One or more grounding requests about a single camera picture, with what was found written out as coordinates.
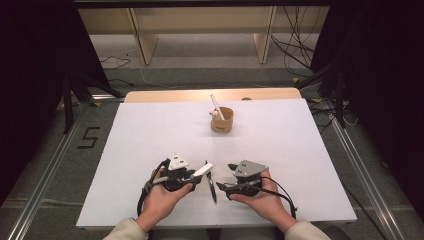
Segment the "person's right hand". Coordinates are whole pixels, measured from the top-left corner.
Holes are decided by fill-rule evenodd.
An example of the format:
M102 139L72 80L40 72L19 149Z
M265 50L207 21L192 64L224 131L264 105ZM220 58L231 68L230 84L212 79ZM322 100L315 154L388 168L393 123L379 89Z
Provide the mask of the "person's right hand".
M268 179L271 178L269 171L262 172L261 177L262 188L278 192L277 185ZM250 206L259 216L275 224L284 233L297 222L296 219L284 209L281 198L278 196L259 192L253 197L242 194L232 194L230 198Z

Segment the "white tabletop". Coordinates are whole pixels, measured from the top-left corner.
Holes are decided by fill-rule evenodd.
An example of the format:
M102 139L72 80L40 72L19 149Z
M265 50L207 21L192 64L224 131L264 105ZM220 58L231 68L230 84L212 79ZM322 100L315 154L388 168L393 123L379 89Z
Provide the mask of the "white tabletop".
M199 169L205 160L213 163L212 178L221 183L236 182L229 163L245 159L267 165L298 207L298 219L356 220L305 100L220 105L234 110L228 134L211 131L211 102L122 103L77 226L110 228L136 218L142 187L152 170L174 153L190 163L189 169ZM206 180L157 228L270 225L249 207L229 201L217 187L215 204Z

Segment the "printed number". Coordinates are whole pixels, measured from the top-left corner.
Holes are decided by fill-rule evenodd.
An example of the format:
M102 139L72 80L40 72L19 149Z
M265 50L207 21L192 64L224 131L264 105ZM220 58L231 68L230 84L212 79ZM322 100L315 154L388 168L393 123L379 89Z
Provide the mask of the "printed number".
M98 137L87 137L88 131L90 131L92 129L100 129L100 127L88 127L85 130L84 136L82 137L82 140L92 140L93 142L91 143L91 145L90 146L78 146L78 149L94 148L94 145L96 144Z

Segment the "person's left hand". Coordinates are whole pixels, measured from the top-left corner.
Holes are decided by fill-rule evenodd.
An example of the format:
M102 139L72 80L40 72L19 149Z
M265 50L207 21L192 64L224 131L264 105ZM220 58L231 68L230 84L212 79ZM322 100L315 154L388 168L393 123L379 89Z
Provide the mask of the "person's left hand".
M155 179L160 177L163 170L159 170ZM192 186L193 184L189 183L177 191L169 192L162 184L155 185L144 200L143 211L136 220L137 224L144 232L150 231L160 220L171 214L175 205L190 192Z

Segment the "sleeve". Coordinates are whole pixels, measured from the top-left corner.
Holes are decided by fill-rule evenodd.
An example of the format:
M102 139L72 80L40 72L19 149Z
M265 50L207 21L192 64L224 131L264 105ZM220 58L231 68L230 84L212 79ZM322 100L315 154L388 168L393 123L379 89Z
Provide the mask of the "sleeve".
M147 240L145 233L131 218L122 220L104 240Z
M293 225L285 234L286 240L330 240L319 228L310 222L301 221Z

